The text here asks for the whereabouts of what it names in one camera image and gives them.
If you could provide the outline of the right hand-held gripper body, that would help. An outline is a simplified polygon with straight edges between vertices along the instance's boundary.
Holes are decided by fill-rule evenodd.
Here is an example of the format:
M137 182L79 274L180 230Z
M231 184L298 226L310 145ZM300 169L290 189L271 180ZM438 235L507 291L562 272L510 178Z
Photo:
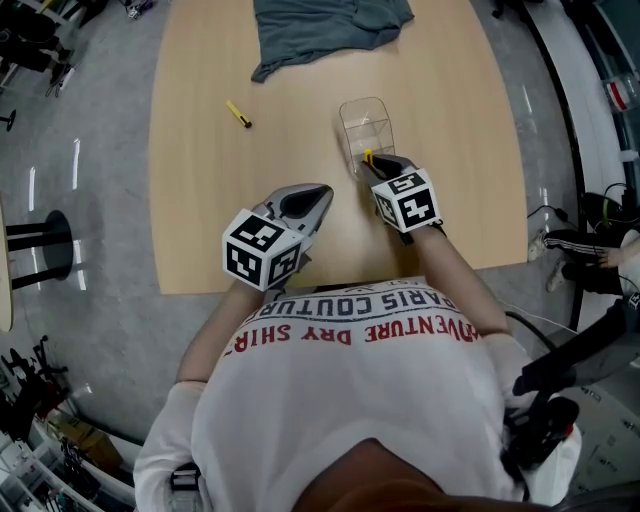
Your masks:
M393 227L404 245L413 243L412 232L431 226L442 230L434 185L423 168L407 168L398 177L371 189L382 220Z

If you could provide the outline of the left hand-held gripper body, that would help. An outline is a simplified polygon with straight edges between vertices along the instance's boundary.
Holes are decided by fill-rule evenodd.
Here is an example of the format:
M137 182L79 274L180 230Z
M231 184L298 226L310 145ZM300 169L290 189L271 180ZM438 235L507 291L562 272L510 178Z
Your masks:
M288 227L287 220L272 218L263 202L243 209L222 235L223 270L259 291L282 288L306 266L312 233Z

